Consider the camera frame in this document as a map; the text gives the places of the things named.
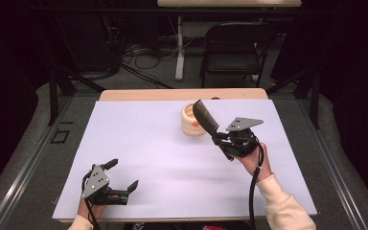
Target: person's right hand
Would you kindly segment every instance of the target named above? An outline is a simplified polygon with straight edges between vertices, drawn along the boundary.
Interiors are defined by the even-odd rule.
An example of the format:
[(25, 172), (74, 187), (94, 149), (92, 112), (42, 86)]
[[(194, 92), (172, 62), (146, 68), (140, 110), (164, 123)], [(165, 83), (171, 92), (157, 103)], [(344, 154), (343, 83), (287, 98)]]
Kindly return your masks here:
[[(267, 157), (267, 147), (264, 143), (261, 143), (262, 149), (263, 149), (263, 154), (264, 154), (264, 162), (262, 164), (262, 169), (258, 175), (258, 179), (257, 181), (261, 181), (266, 179), (267, 177), (271, 176), (273, 174), (273, 172), (271, 171), (270, 168), (270, 163), (268, 162), (268, 157)], [(256, 167), (258, 166), (258, 161), (259, 161), (259, 147), (257, 147), (252, 153), (246, 155), (245, 157), (238, 157), (238, 156), (234, 156), (232, 155), (235, 159), (239, 160), (244, 167), (246, 168), (246, 170), (253, 175), (253, 173), (256, 170)]]

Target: chair seat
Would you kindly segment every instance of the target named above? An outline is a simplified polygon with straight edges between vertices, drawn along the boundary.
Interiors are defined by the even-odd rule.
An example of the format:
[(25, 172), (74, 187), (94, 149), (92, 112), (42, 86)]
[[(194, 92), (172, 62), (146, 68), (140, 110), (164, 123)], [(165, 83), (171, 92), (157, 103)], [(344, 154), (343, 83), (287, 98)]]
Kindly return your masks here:
[(208, 72), (231, 72), (253, 74), (260, 69), (260, 62), (254, 54), (210, 54), (205, 59)]

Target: chair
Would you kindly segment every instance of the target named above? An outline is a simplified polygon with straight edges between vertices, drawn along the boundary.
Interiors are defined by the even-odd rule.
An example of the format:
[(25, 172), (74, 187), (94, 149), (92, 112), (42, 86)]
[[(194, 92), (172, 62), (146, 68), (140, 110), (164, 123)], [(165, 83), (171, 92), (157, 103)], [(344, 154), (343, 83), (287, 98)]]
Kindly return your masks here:
[(258, 75), (259, 87), (267, 48), (277, 32), (268, 23), (231, 22), (213, 26), (205, 35), (199, 77), (202, 88), (205, 75)]

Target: person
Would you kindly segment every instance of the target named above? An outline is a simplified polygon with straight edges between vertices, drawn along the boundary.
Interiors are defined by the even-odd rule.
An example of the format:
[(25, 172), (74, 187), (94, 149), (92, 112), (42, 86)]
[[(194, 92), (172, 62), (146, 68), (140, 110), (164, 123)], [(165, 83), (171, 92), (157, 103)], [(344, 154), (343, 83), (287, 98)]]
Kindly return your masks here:
[[(272, 230), (290, 229), (290, 230), (311, 230), (316, 229), (316, 225), (307, 211), (295, 199), (294, 195), (286, 193), (276, 174), (271, 170), (267, 157), (267, 147), (261, 143), (264, 150), (264, 162), (257, 178), (258, 186), (262, 196), (265, 199), (265, 213), (268, 224)], [(239, 160), (246, 170), (253, 175), (258, 165), (259, 148), (256, 148), (251, 154), (245, 157), (233, 156)], [(106, 208), (105, 205), (94, 205), (93, 212), (98, 219)], [(88, 218), (88, 209), (83, 200), (80, 201), (78, 213), (69, 230), (91, 230), (93, 225)]]

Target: gray carpet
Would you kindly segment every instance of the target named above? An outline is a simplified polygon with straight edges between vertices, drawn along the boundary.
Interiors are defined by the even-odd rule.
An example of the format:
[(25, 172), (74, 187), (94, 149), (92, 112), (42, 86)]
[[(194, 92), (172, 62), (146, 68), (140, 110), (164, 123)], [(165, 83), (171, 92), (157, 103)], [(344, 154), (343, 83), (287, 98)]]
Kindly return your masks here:
[[(172, 87), (199, 88), (199, 51), (200, 49), (196, 45), (186, 49), (183, 81), (176, 81), (173, 77), (176, 62), (174, 57), (162, 58), (155, 68), (146, 70), (146, 72), (152, 73), (162, 82)], [(262, 88), (268, 88), (273, 83), (273, 80), (268, 76), (277, 54), (278, 49), (276, 48), (269, 53), (267, 65), (264, 69)], [(157, 59), (153, 57), (140, 57), (136, 64), (151, 66), (156, 62)], [(129, 65), (137, 68), (133, 61)], [(97, 83), (110, 89), (155, 88), (154, 84), (140, 80), (124, 69), (121, 69), (111, 78), (98, 80)], [(233, 78), (228, 80), (221, 77), (213, 80), (209, 78), (206, 86), (251, 87), (253, 84), (250, 79)], [(9, 194), (11, 185), (19, 178), (19, 174), (24, 171), (24, 166), (28, 163), (28, 160), (36, 152), (41, 152), (41, 157), (36, 160), (36, 167), (32, 169), (31, 177), (25, 179), (25, 185), (27, 186), (25, 190), (20, 191), (20, 195), (17, 196), (18, 199), (11, 206), (12, 208), (10, 210), (0, 209), (0, 213), (2, 211), (7, 212), (6, 215), (0, 216), (6, 217), (0, 219), (2, 221), (1, 229), (66, 229), (68, 227), (68, 224), (51, 219), (55, 209), (55, 204), (52, 201), (56, 196), (59, 196), (62, 190), (94, 102), (99, 96), (79, 82), (75, 82), (75, 85), (79, 93), (73, 98), (60, 96), (63, 101), (60, 117), (55, 125), (50, 128), (47, 128), (50, 115), (48, 85), (44, 85), (37, 91), (39, 105), (34, 118), (0, 177), (0, 208), (5, 196)], [(311, 124), (307, 121), (305, 102), (295, 101), (290, 96), (293, 88), (294, 86), (290, 85), (270, 98), (276, 104), (313, 201), (320, 211), (320, 214), (313, 217), (313, 219), (318, 229), (360, 229), (355, 225), (353, 226), (352, 220), (347, 215), (349, 212), (343, 206), (344, 202), (341, 201), (340, 193), (336, 192), (335, 185), (330, 179), (329, 170), (324, 164), (323, 147), (316, 136), (318, 133), (312, 131)], [(319, 125), (321, 126), (319, 134), (323, 136), (327, 149), (332, 153), (343, 181), (349, 188), (355, 205), (357, 205), (368, 228), (368, 191), (339, 145), (337, 128), (332, 114), (332, 104), (323, 97), (320, 99)], [(67, 133), (67, 139), (62, 143), (61, 141)], [(257, 226), (258, 229), (268, 229), (264, 219), (259, 219)], [(110, 224), (107, 227), (108, 229), (120, 229), (122, 225)]]

